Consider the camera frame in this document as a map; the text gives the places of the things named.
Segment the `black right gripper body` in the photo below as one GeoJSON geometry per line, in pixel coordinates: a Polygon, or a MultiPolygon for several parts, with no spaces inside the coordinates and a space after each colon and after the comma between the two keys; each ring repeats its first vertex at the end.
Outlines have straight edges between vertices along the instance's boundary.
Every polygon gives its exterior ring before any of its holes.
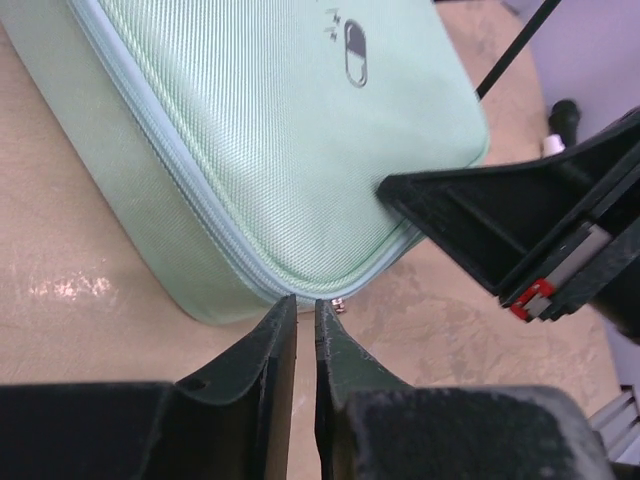
{"type": "Polygon", "coordinates": [[[556,238],[502,306],[556,321],[591,305],[639,342],[639,191],[612,191],[556,238]]]}

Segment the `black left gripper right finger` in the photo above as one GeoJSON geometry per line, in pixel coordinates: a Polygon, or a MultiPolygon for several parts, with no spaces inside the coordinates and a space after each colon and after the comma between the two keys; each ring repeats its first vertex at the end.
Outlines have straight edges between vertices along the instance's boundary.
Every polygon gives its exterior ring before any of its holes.
{"type": "Polygon", "coordinates": [[[612,479],[577,404],[548,386],[413,387],[315,305],[324,479],[612,479]]]}

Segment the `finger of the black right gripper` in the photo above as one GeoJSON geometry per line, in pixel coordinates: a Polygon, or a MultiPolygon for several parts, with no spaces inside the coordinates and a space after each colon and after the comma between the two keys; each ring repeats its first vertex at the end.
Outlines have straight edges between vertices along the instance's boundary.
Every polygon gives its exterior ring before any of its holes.
{"type": "Polygon", "coordinates": [[[550,157],[388,176],[377,196],[508,300],[580,226],[616,238],[638,219],[639,112],[550,157]]]}

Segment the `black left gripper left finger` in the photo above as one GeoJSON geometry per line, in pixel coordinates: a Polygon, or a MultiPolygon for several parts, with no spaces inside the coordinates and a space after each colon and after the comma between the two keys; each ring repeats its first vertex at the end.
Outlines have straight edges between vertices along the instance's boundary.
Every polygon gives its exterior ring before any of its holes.
{"type": "Polygon", "coordinates": [[[178,382],[5,385],[5,479],[283,479],[297,305],[178,382]]]}

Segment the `mint green medicine case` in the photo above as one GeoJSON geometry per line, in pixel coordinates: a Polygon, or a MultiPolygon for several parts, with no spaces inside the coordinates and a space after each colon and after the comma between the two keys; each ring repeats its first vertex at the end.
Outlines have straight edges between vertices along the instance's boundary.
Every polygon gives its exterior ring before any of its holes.
{"type": "Polygon", "coordinates": [[[380,182],[488,150],[429,1],[5,1],[1,22],[145,263],[208,324],[353,295],[422,238],[380,182]]]}

